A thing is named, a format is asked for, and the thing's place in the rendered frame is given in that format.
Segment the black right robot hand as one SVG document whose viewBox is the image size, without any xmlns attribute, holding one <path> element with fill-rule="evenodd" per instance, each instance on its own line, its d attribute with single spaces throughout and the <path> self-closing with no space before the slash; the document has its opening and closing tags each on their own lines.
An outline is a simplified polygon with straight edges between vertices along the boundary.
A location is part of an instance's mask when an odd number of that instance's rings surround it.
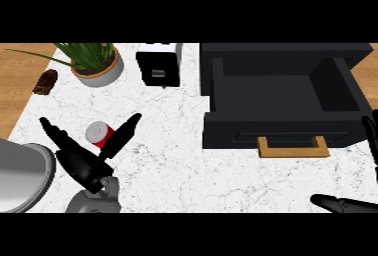
<svg viewBox="0 0 378 256">
<path fill-rule="evenodd" d="M 372 111 L 372 117 L 361 117 L 361 124 L 366 131 L 370 154 L 375 162 L 375 172 L 378 181 L 378 109 Z M 314 194 L 310 202 L 332 213 L 376 213 L 378 204 L 363 202 L 348 198 L 336 198 L 324 194 Z"/>
</svg>

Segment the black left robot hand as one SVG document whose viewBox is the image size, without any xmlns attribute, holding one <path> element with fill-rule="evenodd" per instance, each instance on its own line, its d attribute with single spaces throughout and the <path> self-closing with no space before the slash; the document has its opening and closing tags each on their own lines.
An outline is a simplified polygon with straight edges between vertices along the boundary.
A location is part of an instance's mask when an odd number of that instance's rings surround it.
<svg viewBox="0 0 378 256">
<path fill-rule="evenodd" d="M 45 117 L 39 118 L 42 130 L 59 147 L 56 158 L 60 166 L 72 179 L 93 194 L 103 188 L 100 180 L 113 173 L 113 169 L 104 163 L 104 160 L 113 158 L 133 138 L 140 118 L 140 113 L 135 113 L 128 118 L 125 123 L 115 130 L 115 133 L 109 136 L 99 155 L 94 155 L 79 146 L 75 140 L 68 136 L 66 131 L 51 125 Z"/>
</svg>

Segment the red can with pale top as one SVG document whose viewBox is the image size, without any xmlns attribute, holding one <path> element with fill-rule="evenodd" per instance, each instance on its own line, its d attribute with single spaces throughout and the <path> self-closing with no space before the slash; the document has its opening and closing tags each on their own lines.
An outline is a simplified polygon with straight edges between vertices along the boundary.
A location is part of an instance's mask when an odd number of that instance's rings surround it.
<svg viewBox="0 0 378 256">
<path fill-rule="evenodd" d="M 102 148 L 113 132 L 115 130 L 103 121 L 96 121 L 87 127 L 85 139 L 96 147 Z"/>
</svg>

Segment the dark brown lumpy object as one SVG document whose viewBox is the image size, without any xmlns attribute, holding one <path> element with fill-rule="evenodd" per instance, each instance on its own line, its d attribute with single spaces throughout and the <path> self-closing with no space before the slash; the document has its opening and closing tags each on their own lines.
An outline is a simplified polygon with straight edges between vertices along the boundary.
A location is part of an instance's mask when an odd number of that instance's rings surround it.
<svg viewBox="0 0 378 256">
<path fill-rule="evenodd" d="M 57 81 L 57 71 L 48 69 L 39 76 L 32 93 L 47 95 Z"/>
</svg>

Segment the green plant in white pot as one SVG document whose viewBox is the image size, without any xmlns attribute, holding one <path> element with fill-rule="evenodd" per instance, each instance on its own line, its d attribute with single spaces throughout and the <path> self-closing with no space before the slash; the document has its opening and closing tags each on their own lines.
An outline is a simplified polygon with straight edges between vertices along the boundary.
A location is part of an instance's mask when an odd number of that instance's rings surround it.
<svg viewBox="0 0 378 256">
<path fill-rule="evenodd" d="M 13 52 L 38 56 L 68 66 L 87 87 L 104 87 L 118 79 L 124 62 L 112 43 L 54 43 L 54 46 L 69 58 L 68 61 L 25 50 L 13 49 Z"/>
</svg>

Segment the white and black appliance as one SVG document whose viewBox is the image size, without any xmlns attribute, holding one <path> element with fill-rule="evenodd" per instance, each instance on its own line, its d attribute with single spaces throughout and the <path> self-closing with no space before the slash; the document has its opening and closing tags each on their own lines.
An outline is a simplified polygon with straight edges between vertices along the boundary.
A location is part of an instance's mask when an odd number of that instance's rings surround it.
<svg viewBox="0 0 378 256">
<path fill-rule="evenodd" d="M 141 43 L 135 61 L 147 86 L 180 86 L 181 43 Z"/>
</svg>

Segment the dark grey cabinet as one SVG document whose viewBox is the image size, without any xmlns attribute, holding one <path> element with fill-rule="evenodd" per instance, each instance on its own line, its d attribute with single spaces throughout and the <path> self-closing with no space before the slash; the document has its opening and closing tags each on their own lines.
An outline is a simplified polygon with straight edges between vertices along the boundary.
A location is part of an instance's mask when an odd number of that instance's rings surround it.
<svg viewBox="0 0 378 256">
<path fill-rule="evenodd" d="M 227 76 L 307 75 L 324 58 L 341 58 L 353 69 L 372 51 L 367 43 L 200 43 L 200 95 L 211 95 L 214 59 Z"/>
</svg>

